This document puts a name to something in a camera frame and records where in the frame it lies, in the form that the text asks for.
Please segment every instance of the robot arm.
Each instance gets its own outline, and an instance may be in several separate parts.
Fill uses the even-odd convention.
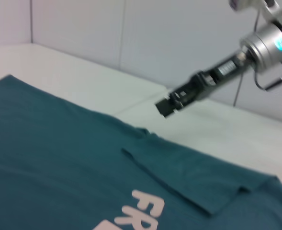
[[[239,51],[213,68],[196,73],[188,83],[157,103],[157,109],[164,117],[208,97],[250,68],[263,73],[278,63],[282,64],[282,9],[275,0],[231,0],[230,6],[235,11],[254,7],[262,12],[268,23],[242,39]],[[271,90],[281,84],[282,79],[278,79],[264,89]]]

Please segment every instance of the blue led light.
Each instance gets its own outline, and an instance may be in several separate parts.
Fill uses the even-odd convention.
[[[276,45],[276,47],[277,47],[279,50],[282,51],[282,37],[276,39],[275,45]]]

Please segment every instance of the white table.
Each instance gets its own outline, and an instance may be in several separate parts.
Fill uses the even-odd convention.
[[[110,115],[166,90],[161,85],[33,44],[0,46],[0,79],[8,74]]]
[[[163,118],[160,95],[119,114],[137,127],[203,153],[266,172],[282,180],[282,123],[210,100]]]

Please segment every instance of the teal t-shirt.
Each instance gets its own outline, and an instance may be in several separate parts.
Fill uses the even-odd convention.
[[[282,230],[282,184],[7,76],[0,230]]]

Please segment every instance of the cable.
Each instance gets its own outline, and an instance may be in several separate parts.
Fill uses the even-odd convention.
[[[261,11],[258,10],[257,17],[256,17],[256,21],[255,21],[255,25],[254,25],[254,32],[256,32],[256,31],[257,31],[257,28],[258,28],[259,19],[260,19],[260,13],[261,13]],[[235,97],[235,101],[234,101],[234,103],[233,103],[233,107],[235,107],[235,106],[237,105],[238,95],[239,95],[239,93],[240,93],[240,89],[241,89],[241,85],[242,85],[242,82],[243,82],[243,78],[244,78],[244,73],[241,74],[240,83],[239,83],[239,85],[238,85],[237,94],[236,94],[236,97]],[[255,79],[256,86],[257,86],[259,89],[265,91],[265,89],[262,88],[262,87],[258,84],[258,74],[257,74],[256,71],[255,71],[254,79]]]

